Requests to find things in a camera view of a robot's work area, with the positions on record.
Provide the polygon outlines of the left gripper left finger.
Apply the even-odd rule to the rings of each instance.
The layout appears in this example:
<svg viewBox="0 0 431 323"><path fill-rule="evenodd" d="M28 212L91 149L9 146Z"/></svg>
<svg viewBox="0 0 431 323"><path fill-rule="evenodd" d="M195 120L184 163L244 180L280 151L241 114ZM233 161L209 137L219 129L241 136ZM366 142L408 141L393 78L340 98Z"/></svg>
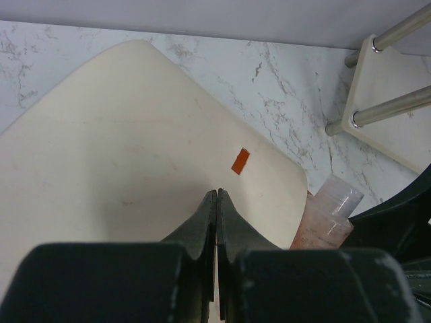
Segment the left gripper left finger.
<svg viewBox="0 0 431 323"><path fill-rule="evenodd" d="M160 242L55 243L31 250L2 322L207 322L216 194Z"/></svg>

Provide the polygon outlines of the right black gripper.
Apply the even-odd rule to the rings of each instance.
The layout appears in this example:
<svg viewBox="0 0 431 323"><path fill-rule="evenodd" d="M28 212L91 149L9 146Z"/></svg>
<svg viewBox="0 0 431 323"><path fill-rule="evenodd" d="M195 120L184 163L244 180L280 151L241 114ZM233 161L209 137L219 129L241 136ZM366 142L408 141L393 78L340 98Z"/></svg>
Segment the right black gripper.
<svg viewBox="0 0 431 323"><path fill-rule="evenodd" d="M378 248L402 266L425 322L430 321L430 168L389 200L351 218L348 248Z"/></svg>

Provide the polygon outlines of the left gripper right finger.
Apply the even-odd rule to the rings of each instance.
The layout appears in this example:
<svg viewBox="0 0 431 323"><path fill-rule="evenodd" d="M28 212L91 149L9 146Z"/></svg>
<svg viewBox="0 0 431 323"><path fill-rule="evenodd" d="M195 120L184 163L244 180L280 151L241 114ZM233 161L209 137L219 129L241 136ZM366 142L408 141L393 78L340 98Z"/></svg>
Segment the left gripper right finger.
<svg viewBox="0 0 431 323"><path fill-rule="evenodd" d="M220 318L225 322L421 322L401 265L372 248L282 250L217 196Z"/></svg>

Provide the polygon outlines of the clear frosted bottle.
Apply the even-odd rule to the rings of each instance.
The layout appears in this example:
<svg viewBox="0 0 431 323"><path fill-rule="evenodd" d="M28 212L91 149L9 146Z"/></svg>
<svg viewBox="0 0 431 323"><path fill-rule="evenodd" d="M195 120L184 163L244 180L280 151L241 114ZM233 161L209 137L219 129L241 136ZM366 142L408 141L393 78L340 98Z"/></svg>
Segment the clear frosted bottle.
<svg viewBox="0 0 431 323"><path fill-rule="evenodd" d="M318 192L308 195L291 249L337 249L352 233L349 216L364 194L331 175Z"/></svg>

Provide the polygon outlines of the cream drawer organizer shell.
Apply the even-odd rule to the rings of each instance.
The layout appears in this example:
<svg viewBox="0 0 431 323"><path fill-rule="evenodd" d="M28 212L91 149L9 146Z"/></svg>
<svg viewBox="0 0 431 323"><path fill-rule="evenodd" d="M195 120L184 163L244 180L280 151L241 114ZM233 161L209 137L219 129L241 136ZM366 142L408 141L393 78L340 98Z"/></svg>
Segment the cream drawer organizer shell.
<svg viewBox="0 0 431 323"><path fill-rule="evenodd" d="M218 188L270 242L291 244L304 170L149 42L124 42L1 134L1 247L158 240Z"/></svg>

